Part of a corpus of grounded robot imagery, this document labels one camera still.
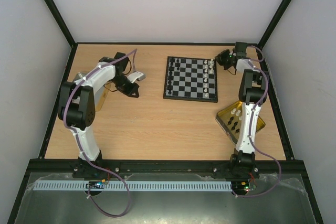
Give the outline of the black grey chess board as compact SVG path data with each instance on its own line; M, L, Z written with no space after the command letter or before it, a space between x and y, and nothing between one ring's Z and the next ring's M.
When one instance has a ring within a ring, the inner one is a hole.
M168 56L163 98L218 102L214 59Z

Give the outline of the gold metal tin tray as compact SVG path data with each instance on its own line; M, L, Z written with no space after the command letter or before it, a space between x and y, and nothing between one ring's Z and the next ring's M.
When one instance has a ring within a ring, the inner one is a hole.
M238 151L250 153L256 133L265 127L265 122L259 116L261 108L261 105L237 101L217 112L217 123Z

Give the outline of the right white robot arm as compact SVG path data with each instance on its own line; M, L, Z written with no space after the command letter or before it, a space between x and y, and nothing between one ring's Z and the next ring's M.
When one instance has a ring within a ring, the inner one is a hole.
M255 135L262 105L267 99L269 73L262 71L245 57L245 53L222 51L215 57L217 63L243 73L238 98L241 102L239 138L229 161L229 172L236 178L247 177L255 171Z

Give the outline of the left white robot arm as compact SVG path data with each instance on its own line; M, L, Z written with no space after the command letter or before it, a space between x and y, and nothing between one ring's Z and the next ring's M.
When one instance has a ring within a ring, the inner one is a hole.
M61 85L58 117L72 132L79 148L79 158L95 168L97 165L94 162L101 156L92 127L96 116L97 95L111 82L117 91L128 97L140 96L137 81L145 79L145 74L133 71L126 76L123 73L129 57L134 57L136 53L135 49L128 54L118 54L116 58L103 57L82 78L74 82L65 81Z

